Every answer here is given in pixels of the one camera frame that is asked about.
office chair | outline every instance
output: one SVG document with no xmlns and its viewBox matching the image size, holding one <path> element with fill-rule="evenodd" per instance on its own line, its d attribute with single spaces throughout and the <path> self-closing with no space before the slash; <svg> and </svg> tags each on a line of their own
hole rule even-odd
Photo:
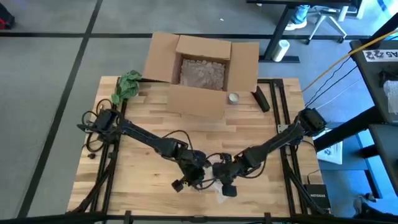
<svg viewBox="0 0 398 224">
<path fill-rule="evenodd" d="M 312 31 L 310 37 L 307 39 L 305 44 L 307 44 L 307 45 L 310 44 L 312 37 L 318 30 L 321 23 L 326 18 L 329 18 L 334 23 L 334 25 L 337 27 L 338 31 L 343 34 L 343 36 L 341 36 L 337 41 L 339 43 L 343 43 L 344 39 L 347 36 L 347 33 L 339 25 L 338 22 L 343 22 L 346 17 L 350 17 L 350 18 L 354 18 L 354 19 L 362 19 L 367 1 L 368 0 L 354 0 L 352 5 L 343 6 L 341 8 L 315 6 L 315 10 L 317 10 L 317 14 L 319 15 L 319 18 L 317 20 L 317 23 L 315 24 L 314 30 Z"/>
</svg>

sneaker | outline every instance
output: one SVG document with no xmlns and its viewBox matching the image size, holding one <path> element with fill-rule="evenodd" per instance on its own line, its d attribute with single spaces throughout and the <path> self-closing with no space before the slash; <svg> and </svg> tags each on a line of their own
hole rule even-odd
<svg viewBox="0 0 398 224">
<path fill-rule="evenodd" d="M 289 22 L 285 28 L 285 30 L 290 31 L 290 30 L 295 30 L 295 29 L 301 29 L 304 28 L 307 25 L 307 21 L 304 21 L 300 24 L 294 24 L 293 22 Z"/>
</svg>

wooden table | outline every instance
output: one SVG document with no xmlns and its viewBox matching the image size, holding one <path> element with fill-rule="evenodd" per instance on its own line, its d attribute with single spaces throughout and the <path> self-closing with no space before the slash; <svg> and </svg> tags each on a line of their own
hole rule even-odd
<svg viewBox="0 0 398 224">
<path fill-rule="evenodd" d="M 99 100 L 110 97 L 116 80 L 117 77 L 102 77 L 95 105 Z M 276 135 L 272 107 L 269 112 L 262 113 L 251 93 L 239 93 L 239 105 L 228 105 L 223 119 L 209 120 L 168 112 L 168 85 L 140 83 L 139 96 L 128 101 L 126 119 L 158 136 L 176 129 L 186 130 L 192 139 L 193 147 L 208 155 L 213 152 L 228 152 L 234 155 L 248 146 L 262 144 Z M 303 109 L 299 80 L 286 78 L 284 85 L 290 117 L 293 120 L 298 111 Z M 271 100 L 269 85 L 259 86 L 266 98 Z M 182 134 L 174 134 L 173 137 L 187 141 Z M 75 208 L 95 184 L 100 152 L 95 159 L 89 159 L 87 155 L 88 151 L 83 149 L 68 210 Z M 298 161 L 302 179 L 306 178 L 308 173 L 319 169 L 315 151 L 308 143 L 301 143 Z M 268 156 L 266 169 L 260 177 L 251 180 L 237 178 L 234 184 L 238 188 L 238 196 L 228 198 L 223 203 L 218 203 L 216 193 L 212 189 L 198 192 L 185 187 L 180 193 L 176 193 L 171 183 L 181 177 L 182 173 L 176 164 L 162 159 L 148 146 L 123 136 L 108 213 L 123 215 L 126 210 L 131 210 L 134 215 L 261 217 L 264 212 L 270 212 L 273 217 L 289 217 L 278 150 Z M 310 178 L 313 184 L 322 183 L 319 172 Z M 296 211 L 300 211 L 299 198 L 294 187 L 293 191 Z"/>
</svg>

small black box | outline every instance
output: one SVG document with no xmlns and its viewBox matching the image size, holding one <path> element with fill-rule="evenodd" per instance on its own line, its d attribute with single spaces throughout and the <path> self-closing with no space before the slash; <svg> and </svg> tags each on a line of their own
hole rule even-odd
<svg viewBox="0 0 398 224">
<path fill-rule="evenodd" d="M 325 184 L 304 184 L 305 189 L 313 201 L 324 209 L 330 208 L 328 191 Z"/>
</svg>

white cylinder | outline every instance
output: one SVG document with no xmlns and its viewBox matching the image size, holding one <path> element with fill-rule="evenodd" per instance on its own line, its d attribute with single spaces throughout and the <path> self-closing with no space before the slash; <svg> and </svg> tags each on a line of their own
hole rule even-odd
<svg viewBox="0 0 398 224">
<path fill-rule="evenodd" d="M 287 49 L 289 49 L 289 47 L 290 43 L 287 40 L 280 40 L 278 45 L 276 45 L 274 53 L 272 54 L 272 59 L 275 62 L 280 62 L 282 58 L 285 56 Z"/>
</svg>

